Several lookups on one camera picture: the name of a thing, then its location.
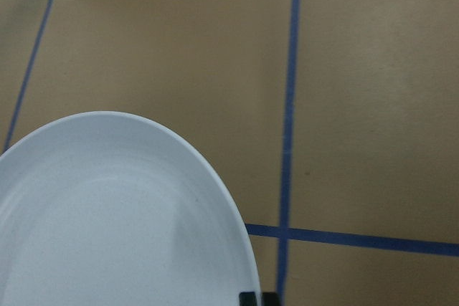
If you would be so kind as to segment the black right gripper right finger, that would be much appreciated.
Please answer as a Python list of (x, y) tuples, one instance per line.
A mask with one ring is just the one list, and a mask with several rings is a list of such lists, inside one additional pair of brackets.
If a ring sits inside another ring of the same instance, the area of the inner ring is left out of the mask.
[(279, 296), (276, 292), (263, 292), (262, 293), (263, 306), (279, 306)]

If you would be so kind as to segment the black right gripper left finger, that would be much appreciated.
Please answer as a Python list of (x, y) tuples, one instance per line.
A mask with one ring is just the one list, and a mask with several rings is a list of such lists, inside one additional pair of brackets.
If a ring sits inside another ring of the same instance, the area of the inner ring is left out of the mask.
[(239, 306), (257, 306), (255, 292), (241, 292), (239, 294)]

